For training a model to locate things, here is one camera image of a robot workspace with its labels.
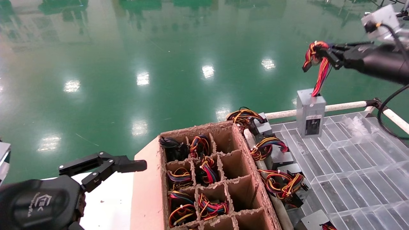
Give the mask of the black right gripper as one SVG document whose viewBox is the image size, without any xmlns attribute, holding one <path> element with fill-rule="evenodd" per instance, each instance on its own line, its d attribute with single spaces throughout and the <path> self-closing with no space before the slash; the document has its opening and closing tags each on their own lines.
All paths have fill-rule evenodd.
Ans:
<svg viewBox="0 0 409 230">
<path fill-rule="evenodd" d="M 332 45 L 333 50 L 324 50 L 323 56 L 336 70 L 344 66 L 371 77 L 407 85 L 408 58 L 393 45 L 373 44 L 374 41 L 337 43 Z"/>
</svg>

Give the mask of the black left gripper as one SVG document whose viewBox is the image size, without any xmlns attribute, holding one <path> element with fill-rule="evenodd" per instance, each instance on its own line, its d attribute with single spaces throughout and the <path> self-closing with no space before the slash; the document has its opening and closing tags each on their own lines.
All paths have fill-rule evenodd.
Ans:
<svg viewBox="0 0 409 230">
<path fill-rule="evenodd" d="M 85 193 L 69 176 L 1 186 L 2 230 L 84 230 Z"/>
</svg>

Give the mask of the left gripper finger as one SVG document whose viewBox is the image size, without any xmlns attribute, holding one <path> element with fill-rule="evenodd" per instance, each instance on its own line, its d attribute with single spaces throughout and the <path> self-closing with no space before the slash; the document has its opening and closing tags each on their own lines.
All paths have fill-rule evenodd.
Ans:
<svg viewBox="0 0 409 230">
<path fill-rule="evenodd" d="M 112 156 L 107 152 L 98 152 L 59 167 L 59 175 L 69 177 L 88 172 L 94 169 L 82 180 L 82 190 L 92 192 L 103 181 L 115 172 L 133 173 L 142 172 L 147 169 L 146 160 L 130 160 L 127 156 Z"/>
</svg>

